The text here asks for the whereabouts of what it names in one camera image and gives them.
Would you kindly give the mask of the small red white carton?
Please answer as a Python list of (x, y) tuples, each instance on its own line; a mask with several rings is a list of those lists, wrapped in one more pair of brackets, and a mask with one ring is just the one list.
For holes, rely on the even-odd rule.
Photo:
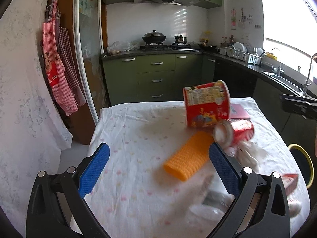
[(297, 188), (298, 177), (298, 174), (282, 175), (282, 182), (287, 196), (289, 196)]

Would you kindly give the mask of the red soda can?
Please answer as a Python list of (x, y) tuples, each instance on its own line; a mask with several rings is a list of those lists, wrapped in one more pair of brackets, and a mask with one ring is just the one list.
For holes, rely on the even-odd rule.
[(222, 120), (213, 129), (213, 138), (223, 149), (237, 145), (240, 141), (250, 141), (255, 134), (250, 120)]

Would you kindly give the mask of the red instant noodle cup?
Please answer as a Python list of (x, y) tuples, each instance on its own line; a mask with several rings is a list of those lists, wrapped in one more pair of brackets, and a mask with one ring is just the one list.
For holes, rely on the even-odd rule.
[(183, 97), (187, 127), (212, 127), (231, 117), (230, 94), (222, 80), (183, 88)]

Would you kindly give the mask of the clear plastic wrapper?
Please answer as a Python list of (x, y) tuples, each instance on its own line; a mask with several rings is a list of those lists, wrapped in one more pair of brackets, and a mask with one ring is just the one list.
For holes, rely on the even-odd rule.
[(187, 223), (198, 230), (215, 228), (229, 209), (234, 196), (229, 194), (217, 173), (208, 175), (186, 213)]

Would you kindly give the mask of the yellow rimmed trash bin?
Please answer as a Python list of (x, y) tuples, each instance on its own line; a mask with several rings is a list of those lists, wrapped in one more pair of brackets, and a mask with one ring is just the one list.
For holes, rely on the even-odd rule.
[(304, 178), (306, 187), (309, 189), (314, 181), (314, 165), (308, 152), (298, 144), (290, 144), (288, 146), (289, 151), (296, 160), (296, 163)]

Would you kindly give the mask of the chrome sink faucet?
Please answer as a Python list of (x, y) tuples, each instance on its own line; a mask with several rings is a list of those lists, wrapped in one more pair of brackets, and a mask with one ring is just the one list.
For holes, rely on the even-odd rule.
[(307, 94), (307, 90), (308, 87), (311, 85), (309, 82), (309, 77), (310, 77), (310, 72), (312, 70), (312, 63), (314, 61), (314, 59), (317, 57), (317, 53), (314, 53), (311, 57), (310, 57), (310, 64), (309, 64), (309, 70), (308, 70), (308, 74), (307, 74), (307, 78), (303, 84), (303, 92), (302, 95), (305, 96)]

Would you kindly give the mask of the pink purple small box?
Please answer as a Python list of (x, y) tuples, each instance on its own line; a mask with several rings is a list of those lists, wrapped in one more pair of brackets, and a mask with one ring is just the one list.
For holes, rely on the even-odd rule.
[(241, 104), (230, 105), (230, 118), (231, 119), (250, 119), (249, 113), (242, 107)]

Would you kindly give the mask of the dish rack with dishes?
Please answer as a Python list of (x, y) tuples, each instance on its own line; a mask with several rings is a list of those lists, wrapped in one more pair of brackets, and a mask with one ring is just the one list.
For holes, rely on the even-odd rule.
[(259, 65), (262, 60), (260, 56), (236, 49), (232, 44), (229, 47), (224, 47), (224, 49), (229, 58), (234, 58), (248, 64)]

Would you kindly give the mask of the white floral tablecloth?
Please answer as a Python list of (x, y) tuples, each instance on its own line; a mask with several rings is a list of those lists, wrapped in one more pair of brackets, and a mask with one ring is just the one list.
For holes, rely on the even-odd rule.
[(100, 110), (88, 154), (104, 142), (110, 158), (85, 201), (111, 237), (206, 237), (212, 231), (187, 215), (205, 178), (215, 173), (211, 162), (185, 182), (163, 169), (194, 133), (182, 101)]

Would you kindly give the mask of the red checked apron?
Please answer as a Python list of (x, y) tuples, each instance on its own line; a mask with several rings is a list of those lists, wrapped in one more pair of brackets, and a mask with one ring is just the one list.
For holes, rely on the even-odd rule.
[(45, 72), (53, 97), (66, 116), (69, 116), (78, 110), (78, 106), (65, 77), (65, 67), (57, 49), (57, 4), (57, 0), (51, 1), (48, 20), (42, 25), (42, 50)]

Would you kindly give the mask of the dark checked apron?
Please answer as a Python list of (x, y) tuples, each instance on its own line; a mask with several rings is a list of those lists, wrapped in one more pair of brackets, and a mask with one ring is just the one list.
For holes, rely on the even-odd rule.
[(75, 62), (70, 45), (68, 30), (60, 25), (60, 18), (61, 12), (59, 10), (59, 7), (57, 7), (55, 12), (57, 50), (64, 65), (64, 75), (66, 77), (68, 86), (74, 96), (77, 106), (81, 107), (86, 103), (86, 99), (81, 90), (79, 78), (75, 69)]

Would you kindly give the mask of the small black kettle pot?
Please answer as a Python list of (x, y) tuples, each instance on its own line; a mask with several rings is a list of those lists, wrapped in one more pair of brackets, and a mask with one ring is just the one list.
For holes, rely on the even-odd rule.
[(174, 36), (174, 43), (175, 44), (186, 44), (187, 43), (187, 37), (183, 36), (182, 34)]

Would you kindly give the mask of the gas stove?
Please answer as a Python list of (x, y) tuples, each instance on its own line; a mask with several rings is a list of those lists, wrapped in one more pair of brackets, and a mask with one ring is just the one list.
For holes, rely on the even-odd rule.
[(178, 50), (186, 50), (186, 49), (193, 49), (190, 44), (177, 44), (177, 43), (172, 43), (172, 44), (163, 44), (163, 43), (158, 43), (158, 44), (145, 44), (143, 46), (140, 46), (140, 49), (143, 51), (149, 50), (166, 50), (166, 49), (178, 49)]

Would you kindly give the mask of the green base cabinets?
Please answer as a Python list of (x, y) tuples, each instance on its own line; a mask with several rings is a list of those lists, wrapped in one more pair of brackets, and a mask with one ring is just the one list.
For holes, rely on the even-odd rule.
[(130, 53), (102, 57), (111, 105), (128, 102), (181, 101), (183, 88), (223, 80), (232, 98), (251, 97), (287, 145), (314, 153), (316, 122), (284, 112), (280, 95), (299, 87), (265, 66), (208, 53)]

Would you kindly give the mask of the black wok with lid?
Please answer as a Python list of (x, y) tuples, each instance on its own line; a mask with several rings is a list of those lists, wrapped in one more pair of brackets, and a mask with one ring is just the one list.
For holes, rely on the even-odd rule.
[(152, 30), (152, 32), (146, 33), (142, 39), (146, 44), (161, 44), (166, 40), (166, 36), (161, 32)]

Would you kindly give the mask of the plastic bag on counter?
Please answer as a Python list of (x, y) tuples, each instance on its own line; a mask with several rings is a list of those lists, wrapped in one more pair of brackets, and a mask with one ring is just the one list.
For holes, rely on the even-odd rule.
[(122, 52), (129, 52), (140, 48), (138, 41), (116, 41), (107, 47), (107, 54), (115, 55)]

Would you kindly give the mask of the sliding glass door frame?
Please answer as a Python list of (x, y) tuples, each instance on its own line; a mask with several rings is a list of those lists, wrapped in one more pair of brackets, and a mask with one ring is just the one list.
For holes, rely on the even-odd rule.
[(104, 52), (101, 0), (73, 0), (73, 32), (76, 60), (87, 106), (94, 123), (106, 105), (101, 55)]

